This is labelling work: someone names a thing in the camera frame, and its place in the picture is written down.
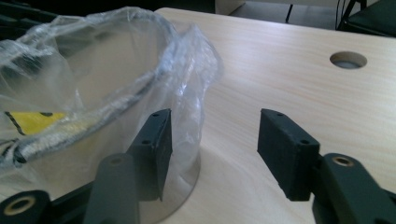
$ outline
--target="round hole in table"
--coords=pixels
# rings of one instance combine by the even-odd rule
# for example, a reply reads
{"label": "round hole in table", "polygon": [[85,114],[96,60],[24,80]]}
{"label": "round hole in table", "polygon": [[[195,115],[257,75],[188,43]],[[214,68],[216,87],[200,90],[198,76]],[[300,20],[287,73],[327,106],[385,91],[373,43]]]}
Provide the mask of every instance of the round hole in table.
{"label": "round hole in table", "polygon": [[330,62],[335,66],[345,69],[357,69],[367,64],[367,59],[363,55],[352,51],[340,51],[330,57]]}

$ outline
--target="black chair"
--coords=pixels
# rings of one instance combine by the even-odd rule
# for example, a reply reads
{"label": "black chair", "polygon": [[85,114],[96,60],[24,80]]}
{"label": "black chair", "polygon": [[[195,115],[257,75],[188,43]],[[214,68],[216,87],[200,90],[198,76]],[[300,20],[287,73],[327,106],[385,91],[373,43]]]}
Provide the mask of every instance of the black chair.
{"label": "black chair", "polygon": [[[349,16],[357,2],[361,2],[361,11]],[[351,0],[337,30],[396,37],[396,0],[379,0],[369,7],[366,5],[366,0]]]}

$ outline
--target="clear plastic bag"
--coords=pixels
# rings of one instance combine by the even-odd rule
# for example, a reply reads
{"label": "clear plastic bag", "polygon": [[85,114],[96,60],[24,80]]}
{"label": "clear plastic bag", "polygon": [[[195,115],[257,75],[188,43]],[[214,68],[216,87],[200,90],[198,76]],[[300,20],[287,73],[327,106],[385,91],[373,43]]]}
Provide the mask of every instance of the clear plastic bag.
{"label": "clear plastic bag", "polygon": [[[58,17],[0,42],[0,109],[7,112],[0,116],[0,200],[28,189],[57,198],[92,181],[99,161],[126,151],[149,114],[171,108],[169,190],[155,205],[159,215],[143,214],[142,222],[168,216],[198,176],[203,99],[221,74],[219,55],[196,26],[177,31],[134,7]],[[25,134],[10,121],[13,113],[26,117],[18,112],[60,117]]]}

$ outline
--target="crumpled plastic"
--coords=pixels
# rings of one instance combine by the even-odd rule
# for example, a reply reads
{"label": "crumpled plastic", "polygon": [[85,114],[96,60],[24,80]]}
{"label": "crumpled plastic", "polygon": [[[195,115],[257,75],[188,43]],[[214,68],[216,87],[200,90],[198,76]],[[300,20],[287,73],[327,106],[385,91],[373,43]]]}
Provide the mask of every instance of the crumpled plastic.
{"label": "crumpled plastic", "polygon": [[[177,30],[136,7],[60,16],[1,41],[0,200],[28,189],[57,198],[92,181],[100,160],[126,151],[147,117],[165,108],[174,146],[168,176],[192,189],[197,174],[186,173],[199,157],[205,91],[221,74],[198,27]],[[61,116],[24,134],[14,112]]]}

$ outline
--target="plastic bin liner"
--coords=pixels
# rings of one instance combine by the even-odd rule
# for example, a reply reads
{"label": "plastic bin liner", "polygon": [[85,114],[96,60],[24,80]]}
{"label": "plastic bin liner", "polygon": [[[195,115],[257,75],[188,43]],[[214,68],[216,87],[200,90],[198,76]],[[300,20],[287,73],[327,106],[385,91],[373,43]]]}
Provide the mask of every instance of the plastic bin liner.
{"label": "plastic bin liner", "polygon": [[180,27],[125,7],[61,16],[0,42],[0,200],[29,189],[55,199],[92,181],[101,159],[126,151],[151,113],[171,108],[163,202],[141,203],[141,220],[175,211],[199,173],[205,91],[222,74],[200,30]]}

